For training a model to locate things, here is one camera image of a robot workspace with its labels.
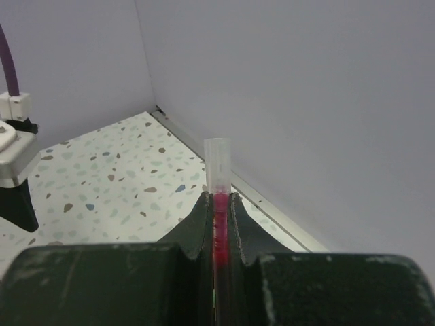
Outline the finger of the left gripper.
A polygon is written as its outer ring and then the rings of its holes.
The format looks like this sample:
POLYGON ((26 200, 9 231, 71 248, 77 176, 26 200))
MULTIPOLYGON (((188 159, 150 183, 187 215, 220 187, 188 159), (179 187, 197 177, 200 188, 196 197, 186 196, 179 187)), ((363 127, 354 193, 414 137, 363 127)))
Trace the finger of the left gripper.
POLYGON ((39 223, 31 202, 27 179, 18 187, 2 187, 0 202, 2 218, 28 232, 34 232, 38 229, 39 223))

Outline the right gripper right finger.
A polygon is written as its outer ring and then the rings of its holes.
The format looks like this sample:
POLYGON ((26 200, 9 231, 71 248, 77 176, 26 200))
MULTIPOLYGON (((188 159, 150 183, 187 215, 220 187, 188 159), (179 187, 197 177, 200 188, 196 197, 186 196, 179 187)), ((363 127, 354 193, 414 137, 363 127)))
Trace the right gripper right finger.
POLYGON ((434 291, 407 257, 292 251, 236 193, 228 241, 232 325, 434 324, 434 291))

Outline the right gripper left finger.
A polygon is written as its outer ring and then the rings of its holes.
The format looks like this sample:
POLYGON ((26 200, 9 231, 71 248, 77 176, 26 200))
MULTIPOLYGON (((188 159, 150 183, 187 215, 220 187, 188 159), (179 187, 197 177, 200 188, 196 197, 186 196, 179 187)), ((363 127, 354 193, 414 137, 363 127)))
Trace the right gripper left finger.
POLYGON ((1 283, 2 325, 212 325, 213 199, 153 243, 22 251, 1 283))

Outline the red pen clear cap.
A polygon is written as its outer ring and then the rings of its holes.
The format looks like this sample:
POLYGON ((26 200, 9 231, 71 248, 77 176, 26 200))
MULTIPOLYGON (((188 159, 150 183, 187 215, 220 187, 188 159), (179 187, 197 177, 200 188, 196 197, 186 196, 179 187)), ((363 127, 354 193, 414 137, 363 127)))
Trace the red pen clear cap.
POLYGON ((228 200, 231 192, 230 140, 204 140, 208 192, 213 199, 213 274, 217 325, 230 324, 228 200))

